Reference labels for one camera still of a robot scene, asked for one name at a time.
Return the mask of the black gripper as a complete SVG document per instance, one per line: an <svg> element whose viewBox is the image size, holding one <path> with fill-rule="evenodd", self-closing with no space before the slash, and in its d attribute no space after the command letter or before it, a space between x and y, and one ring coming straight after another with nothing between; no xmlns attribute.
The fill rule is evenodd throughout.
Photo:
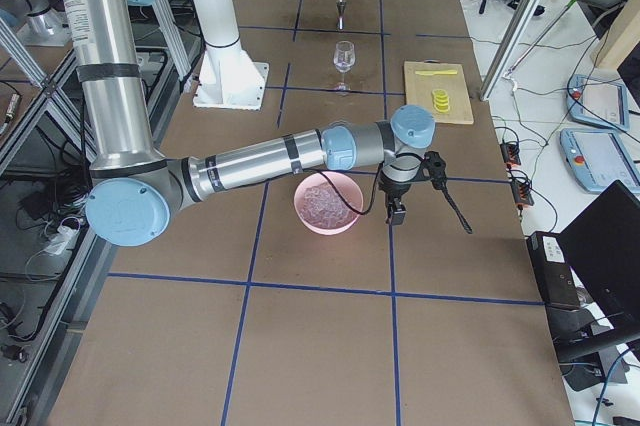
<svg viewBox="0 0 640 426"><path fill-rule="evenodd" d="M397 182L390 178L379 180L379 189L385 194L386 223L389 226L399 226L404 223L406 206L402 198L410 188L411 185L406 182Z"/></svg>

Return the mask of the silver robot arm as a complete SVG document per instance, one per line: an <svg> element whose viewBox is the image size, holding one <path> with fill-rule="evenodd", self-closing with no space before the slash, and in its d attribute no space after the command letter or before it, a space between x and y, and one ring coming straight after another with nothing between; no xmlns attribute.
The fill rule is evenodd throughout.
<svg viewBox="0 0 640 426"><path fill-rule="evenodd" d="M213 194L315 166L376 166L392 224L401 221L401 199L413 183L444 186L445 163L430 150L434 118L414 105L371 125L341 121L203 159L169 159L152 138L128 0L63 2L97 148L85 214L94 232L112 244L145 244L179 211Z"/></svg>

